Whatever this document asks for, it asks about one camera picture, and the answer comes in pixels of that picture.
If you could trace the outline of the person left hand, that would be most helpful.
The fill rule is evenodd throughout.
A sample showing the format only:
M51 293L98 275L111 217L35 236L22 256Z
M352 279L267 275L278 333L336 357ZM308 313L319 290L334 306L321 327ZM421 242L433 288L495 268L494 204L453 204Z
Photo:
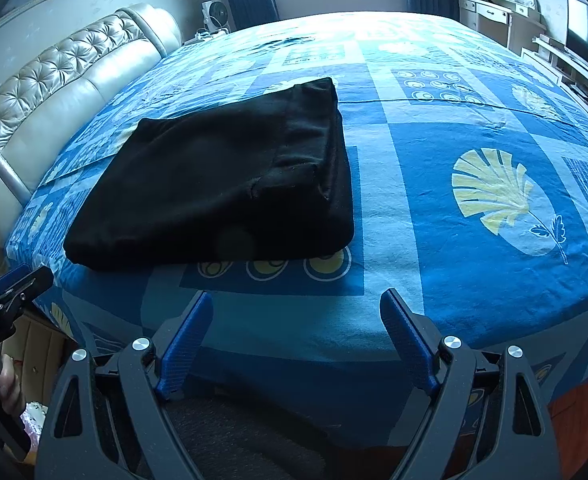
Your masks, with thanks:
M26 408L25 396L14 368L13 359L4 354L1 358L0 400L4 411L13 417L20 417Z

